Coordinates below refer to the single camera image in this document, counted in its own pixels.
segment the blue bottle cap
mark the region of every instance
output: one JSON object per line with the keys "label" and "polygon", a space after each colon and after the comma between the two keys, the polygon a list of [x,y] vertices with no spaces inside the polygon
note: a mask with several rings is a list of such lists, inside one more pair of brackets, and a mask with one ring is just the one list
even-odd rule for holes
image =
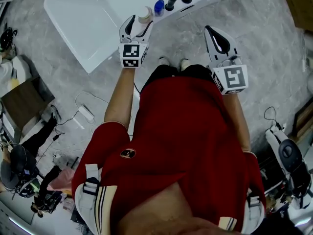
{"label": "blue bottle cap", "polygon": [[155,3],[155,12],[161,12],[164,9],[164,1],[163,0],[159,0]]}

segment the pink bag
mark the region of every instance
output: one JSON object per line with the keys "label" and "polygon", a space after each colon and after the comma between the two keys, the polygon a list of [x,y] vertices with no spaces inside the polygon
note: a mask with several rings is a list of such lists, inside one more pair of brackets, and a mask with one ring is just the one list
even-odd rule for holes
{"label": "pink bag", "polygon": [[72,179],[75,171],[71,168],[64,169],[60,172],[59,176],[52,180],[47,187],[47,190],[72,190]]}

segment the floor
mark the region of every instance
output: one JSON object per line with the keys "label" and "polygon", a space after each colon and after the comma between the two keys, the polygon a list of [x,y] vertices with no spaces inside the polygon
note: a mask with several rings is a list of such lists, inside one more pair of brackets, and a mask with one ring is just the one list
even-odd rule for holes
{"label": "floor", "polygon": [[[51,23],[43,6],[44,0],[14,0],[6,12],[10,27],[18,29],[15,38],[18,54],[31,60],[39,75],[56,97],[64,120],[72,117],[77,107],[75,98],[81,91],[109,101],[121,67],[117,53],[87,74]],[[193,12],[177,21],[156,25],[146,60],[136,73],[135,82],[142,88],[157,65],[158,57],[168,56],[177,65],[181,58],[207,65],[203,38],[206,25],[220,28],[235,38],[244,64],[248,66],[249,88],[239,97],[248,122],[253,151],[264,145],[264,132],[271,122],[264,111],[274,106],[277,120],[291,129],[294,113],[311,97],[307,90],[309,71],[304,65],[303,31],[295,28],[285,0],[224,0]],[[107,103],[88,94],[80,94],[77,103],[84,103],[95,115],[89,124],[82,115],[60,127],[65,132],[48,149],[39,162],[46,174],[52,167],[52,154],[81,157],[96,126],[103,121]],[[138,110],[134,98],[132,123]],[[42,154],[52,137],[41,148]]]}

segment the red t-shirt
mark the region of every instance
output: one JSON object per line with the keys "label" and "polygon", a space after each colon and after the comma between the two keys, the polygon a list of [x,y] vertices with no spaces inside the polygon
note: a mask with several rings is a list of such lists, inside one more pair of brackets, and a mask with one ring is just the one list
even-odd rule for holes
{"label": "red t-shirt", "polygon": [[[126,159],[121,153],[133,149]],[[132,141],[123,125],[105,123],[94,132],[72,181],[73,196],[86,181],[85,164],[98,164],[102,186],[117,186],[114,226],[131,209],[174,182],[195,217],[243,224],[248,188],[264,189],[256,157],[243,153],[216,85],[190,77],[149,84],[140,95]]]}

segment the white sink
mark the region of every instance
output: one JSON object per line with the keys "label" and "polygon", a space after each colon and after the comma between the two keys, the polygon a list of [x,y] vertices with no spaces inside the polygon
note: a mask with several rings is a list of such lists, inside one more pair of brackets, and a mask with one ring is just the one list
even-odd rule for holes
{"label": "white sink", "polygon": [[[138,16],[144,6],[153,9],[158,0],[45,0],[45,10],[58,32],[86,72],[92,72],[117,50],[119,28],[133,14]],[[175,19],[218,0],[193,0],[185,4],[177,0],[175,9],[165,11],[157,23],[170,15]],[[182,12],[184,8],[194,5]],[[144,25],[135,21],[132,34]]]}

